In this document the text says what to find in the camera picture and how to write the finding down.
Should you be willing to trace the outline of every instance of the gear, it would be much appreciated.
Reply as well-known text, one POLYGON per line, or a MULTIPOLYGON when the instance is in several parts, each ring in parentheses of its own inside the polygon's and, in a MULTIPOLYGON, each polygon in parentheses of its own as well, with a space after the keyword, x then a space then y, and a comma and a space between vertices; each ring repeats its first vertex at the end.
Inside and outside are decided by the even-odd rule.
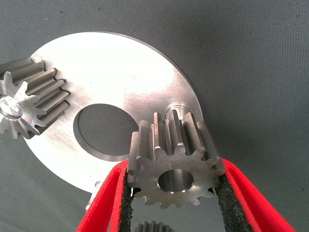
POLYGON ((28 58, 0 65, 0 133, 13 138, 40 135, 68 107, 68 92, 60 89, 55 69, 44 70, 44 62, 28 58))
POLYGON ((135 232, 173 232, 168 225, 163 225, 162 222, 159 222, 156 224, 155 221, 152 221, 151 223, 144 221, 144 224, 139 224, 135 228, 135 232))
POLYGON ((220 185, 224 166, 203 121, 196 123, 192 113, 179 120, 176 110, 168 117, 155 113, 154 124, 141 121, 132 134, 128 185, 147 205, 200 204, 199 197, 212 197, 220 185))

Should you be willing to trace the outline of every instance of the gear tooth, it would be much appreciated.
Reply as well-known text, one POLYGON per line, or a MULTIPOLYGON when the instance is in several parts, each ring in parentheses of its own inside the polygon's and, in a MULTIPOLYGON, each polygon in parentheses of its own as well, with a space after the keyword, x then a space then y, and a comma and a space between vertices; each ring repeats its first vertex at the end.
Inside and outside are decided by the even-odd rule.
POLYGON ((156 224, 155 221, 151 221, 151 223, 144 221, 143 224, 138 224, 135 232, 173 232, 173 230, 168 225, 164 225, 163 222, 156 224))
POLYGON ((146 203, 145 203, 146 205, 153 205, 153 204, 155 204, 155 201, 152 201, 151 199, 147 199, 146 200, 146 203))
POLYGON ((162 222, 159 222, 157 225, 156 225, 156 231, 157 232, 162 232, 163 230, 163 223, 162 222))
POLYGON ((203 192, 203 194, 201 195, 201 197, 206 197, 206 198, 211 198, 213 197, 214 194, 212 192, 209 192, 209 191, 205 191, 203 192))
POLYGON ((56 75, 55 69, 49 69, 47 71, 44 71, 42 69, 40 73, 31 77, 26 77, 26 80, 28 82, 28 93, 32 93, 36 89, 53 82, 55 75, 56 75))
POLYGON ((159 113, 154 114, 153 141, 156 160, 167 155, 167 143, 165 135, 165 123, 159 113))
POLYGON ((22 58, 14 61, 10 61, 0 65, 0 80, 2 79, 1 76, 7 72, 12 71, 17 68, 21 68, 23 66, 31 64, 32 61, 29 58, 22 58))
POLYGON ((11 133, 11 137, 13 139, 17 139, 18 138, 18 129, 17 129, 17 125, 14 124, 14 122, 10 121, 9 122, 10 124, 10 133, 11 133))
POLYGON ((144 157, 149 160, 154 160, 154 155, 149 148, 150 141, 149 137, 151 135, 151 124, 147 121, 140 121, 140 128, 139 128, 139 140, 138 140, 138 155, 139 157, 144 157))
POLYGON ((129 162, 127 167, 128 172, 131 170, 133 171, 138 169, 138 162, 137 162, 138 142, 139 142, 139 133, 135 131, 132 133, 129 162))
POLYGON ((24 136, 24 138, 26 139, 31 139, 31 135, 28 133, 28 129, 27 126, 24 125, 23 121, 18 121, 19 122, 19 127, 20 127, 20 131, 22 136, 24 136))
POLYGON ((141 190, 141 191, 139 191, 139 192, 136 192, 136 193, 134 194, 134 197, 135 197, 135 198, 146 197, 146 194, 143 193, 143 190, 141 190))
POLYGON ((160 208, 161 209, 167 209, 169 207, 169 203, 166 203, 166 202, 161 202, 161 205, 160 205, 160 208))
POLYGON ((199 204, 201 204, 201 201, 199 200, 199 198, 196 198, 196 199, 192 200, 192 204, 193 205, 199 205, 199 204))
POLYGON ((11 132, 13 137, 20 133, 25 138, 31 138, 40 135, 64 114, 69 106, 65 102, 69 93, 60 89, 65 81, 55 80, 55 74, 55 69, 44 70, 43 61, 21 59, 0 65, 0 79, 3 75, 0 95, 10 97, 10 100, 2 102, 3 106, 20 109, 19 115, 4 112, 5 120, 0 123, 2 131, 14 130, 11 132), (15 126, 7 127, 3 122, 6 120, 12 121, 15 126))
POLYGON ((169 132, 173 154, 181 153, 184 150, 184 141, 181 121, 176 110, 171 110, 169 113, 169 132))
POLYGON ((202 140, 204 141, 204 144, 206 146, 207 152, 205 154, 205 158, 210 160, 212 158, 219 157, 217 148, 213 142, 213 139, 211 137, 211 134, 208 131, 208 128, 206 127, 205 122, 197 122, 197 127, 200 131, 202 140))
POLYGON ((25 92, 28 88, 28 83, 25 82, 25 81, 20 82, 17 87, 18 87, 18 91, 16 93, 16 96, 17 96, 16 99, 19 100, 19 101, 22 101, 23 99, 19 99, 19 96, 24 96, 24 94, 25 94, 25 92))
POLYGON ((44 62, 32 62, 20 68, 12 70, 13 84, 18 85, 21 82, 27 81, 31 77, 44 71, 44 62))
POLYGON ((190 144, 187 155, 203 155, 205 145, 197 128, 197 123, 192 113, 187 113, 183 117, 183 128, 190 144))
POLYGON ((64 114, 64 111, 68 108, 68 106, 69 104, 63 101, 46 115, 40 116, 39 120, 41 120, 45 126, 39 127, 39 132, 42 134, 48 127, 50 127, 58 118, 64 114))
POLYGON ((61 104, 67 97, 69 93, 66 91, 53 91, 51 96, 45 97, 44 99, 39 100, 35 106, 41 109, 45 114, 49 113, 59 104, 61 104))
POLYGON ((3 75, 3 81, 5 85, 12 85, 13 84, 13 79, 11 72, 5 72, 3 75))

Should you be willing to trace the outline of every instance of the gray fabric background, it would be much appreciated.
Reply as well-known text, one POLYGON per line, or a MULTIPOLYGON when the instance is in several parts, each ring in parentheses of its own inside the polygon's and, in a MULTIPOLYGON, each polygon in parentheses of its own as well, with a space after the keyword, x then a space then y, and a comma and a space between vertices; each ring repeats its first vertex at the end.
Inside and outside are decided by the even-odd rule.
MULTIPOLYGON (((187 75, 222 157, 305 232, 308 13, 309 2, 300 0, 2 0, 0 63, 82 31, 118 32, 152 45, 187 75)), ((22 139, 0 135, 0 231, 74 231, 89 197, 49 171, 22 139)), ((216 201, 161 211, 135 200, 132 224, 155 219, 177 232, 224 231, 216 201)))

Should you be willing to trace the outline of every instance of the aluminum disc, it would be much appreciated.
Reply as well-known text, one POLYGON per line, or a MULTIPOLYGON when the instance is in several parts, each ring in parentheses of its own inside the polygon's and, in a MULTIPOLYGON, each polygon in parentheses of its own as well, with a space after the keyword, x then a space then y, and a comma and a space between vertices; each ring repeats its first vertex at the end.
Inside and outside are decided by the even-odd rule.
POLYGON ((47 168, 85 191, 92 192, 98 180, 128 157, 103 154, 82 141, 75 118, 85 107, 113 105, 136 123, 152 122, 154 112, 167 115, 171 108, 203 120, 184 74, 156 49, 128 36, 72 34, 47 43, 31 58, 44 60, 46 69, 57 68, 56 78, 67 81, 64 90, 70 92, 70 106, 42 135, 26 142, 47 168))

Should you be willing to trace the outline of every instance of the spur gear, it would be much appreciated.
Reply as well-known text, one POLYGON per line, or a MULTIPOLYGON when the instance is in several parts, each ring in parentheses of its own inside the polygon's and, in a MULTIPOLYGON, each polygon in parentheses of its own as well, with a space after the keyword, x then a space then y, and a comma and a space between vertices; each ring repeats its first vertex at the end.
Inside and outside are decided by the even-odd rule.
POLYGON ((152 221, 149 223, 148 221, 144 221, 144 224, 139 223, 135 227, 135 232, 174 232, 174 230, 169 225, 163 225, 163 222, 156 223, 152 221))
POLYGON ((179 120, 172 110, 168 119, 155 113, 154 124, 140 122, 132 134, 127 172, 134 197, 146 197, 147 205, 180 208, 212 197, 225 170, 205 123, 196 122, 192 113, 179 120))
POLYGON ((13 138, 40 135, 68 107, 69 95, 60 88, 55 69, 44 70, 43 61, 29 58, 0 65, 0 133, 9 131, 13 138))

